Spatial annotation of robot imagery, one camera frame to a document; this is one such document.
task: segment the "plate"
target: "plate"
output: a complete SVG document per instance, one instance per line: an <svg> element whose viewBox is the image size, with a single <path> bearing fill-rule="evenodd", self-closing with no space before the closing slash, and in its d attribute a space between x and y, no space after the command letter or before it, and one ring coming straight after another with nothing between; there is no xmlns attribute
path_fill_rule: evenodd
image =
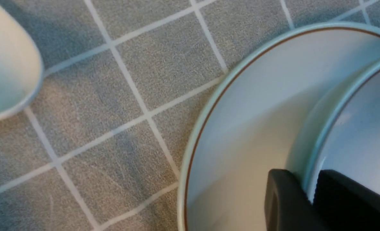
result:
<svg viewBox="0 0 380 231"><path fill-rule="evenodd" d="M190 136L178 189L184 231L265 230L267 173L284 168L315 103L380 58L380 29L309 25L254 51L217 87Z"/></svg>

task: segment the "white bowl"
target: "white bowl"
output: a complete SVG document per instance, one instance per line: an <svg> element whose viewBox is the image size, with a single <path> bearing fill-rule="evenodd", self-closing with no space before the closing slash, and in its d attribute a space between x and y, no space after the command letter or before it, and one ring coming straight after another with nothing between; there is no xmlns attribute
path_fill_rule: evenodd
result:
<svg viewBox="0 0 380 231"><path fill-rule="evenodd" d="M43 82L39 50L26 31L0 7L0 120L23 110Z"/></svg>
<svg viewBox="0 0 380 231"><path fill-rule="evenodd" d="M322 169L336 170L380 194L380 60L317 103L286 168L296 174L310 201Z"/></svg>

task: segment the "ceramic dish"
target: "ceramic dish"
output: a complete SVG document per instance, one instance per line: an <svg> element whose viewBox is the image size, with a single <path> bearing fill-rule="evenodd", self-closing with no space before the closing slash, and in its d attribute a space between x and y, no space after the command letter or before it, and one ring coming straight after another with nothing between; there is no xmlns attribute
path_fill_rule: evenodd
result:
<svg viewBox="0 0 380 231"><path fill-rule="evenodd" d="M287 159L307 197L334 169L380 194L380 60L345 79L313 108Z"/></svg>
<svg viewBox="0 0 380 231"><path fill-rule="evenodd" d="M379 28L329 22L281 35L236 66L190 136L178 189L179 230L264 230L268 171L284 168L316 102L379 58Z"/></svg>
<svg viewBox="0 0 380 231"><path fill-rule="evenodd" d="M43 81L39 50L26 31L0 7L0 120L36 96Z"/></svg>

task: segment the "black object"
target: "black object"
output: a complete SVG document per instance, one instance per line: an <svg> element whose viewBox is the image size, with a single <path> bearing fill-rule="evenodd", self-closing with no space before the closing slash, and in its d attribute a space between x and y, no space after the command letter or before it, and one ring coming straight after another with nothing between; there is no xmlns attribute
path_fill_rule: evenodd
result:
<svg viewBox="0 0 380 231"><path fill-rule="evenodd" d="M284 169L268 172L264 202L268 231L327 231L300 183Z"/></svg>
<svg viewBox="0 0 380 231"><path fill-rule="evenodd" d="M313 206L331 230L380 230L380 195L334 170L322 170Z"/></svg>
<svg viewBox="0 0 380 231"><path fill-rule="evenodd" d="M334 170L320 171L313 205L292 173L268 173L268 231L380 230L380 195Z"/></svg>

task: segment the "brown rim line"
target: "brown rim line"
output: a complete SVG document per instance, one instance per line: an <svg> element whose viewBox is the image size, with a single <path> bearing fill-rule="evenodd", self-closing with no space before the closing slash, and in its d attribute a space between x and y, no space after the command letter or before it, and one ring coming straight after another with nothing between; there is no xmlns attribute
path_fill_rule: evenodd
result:
<svg viewBox="0 0 380 231"><path fill-rule="evenodd" d="M279 41L278 43L272 45L271 47L267 48L265 51L263 51L260 54L258 54L248 64L246 64L234 76L234 78L226 85L226 87L223 89L223 91L220 93L220 95L218 96L218 98L214 102L212 108L210 109L209 113L206 116L206 119L203 122L203 125L202 125L202 127L200 129L200 132L199 132L199 134L197 136L197 139L196 139L196 142L194 144L193 151L192 151L192 154L191 154L191 158L190 158L190 161L189 161L189 167L188 167L188 170L187 170L186 187L185 187L185 192L184 192L184 228L185 228L185 231L188 231L188 226L187 226L187 192L188 192L188 184L189 184L190 172L191 172L191 167L192 167L192 164L193 164L194 154L196 152L197 145L199 144L199 140L200 140L201 134L203 133L204 127L206 126L206 123L209 120L210 115L212 114L213 110L215 109L217 103L220 101L221 97L224 95L224 93L227 91L227 89L230 87L230 85L232 85L232 83L241 75L241 73L243 73L252 63L254 63L257 59L259 59L260 57L262 57L268 51L272 50L273 48L277 47L278 45L280 45L280 44L282 44L284 42L290 41L293 38L296 38L296 37L299 37L299 36L302 36L302 35L306 35L306 34L310 34L310 33L314 33L314 32L318 32L318 31L324 31L324 30L353 30L353 31L359 31L359 32L363 32L363 33L366 33L366 34L374 35L374 36L380 38L380 35L377 34L377 33L374 33L374 32L371 32L371 31L367 31L367 30L363 30L363 29L358 29L358 28L348 28L348 27L340 27L340 26L338 26L338 27L312 29L312 30L308 30L308 31L304 31L304 32L298 33L296 35L293 35L291 37L288 37L288 38L285 38L285 39Z"/></svg>

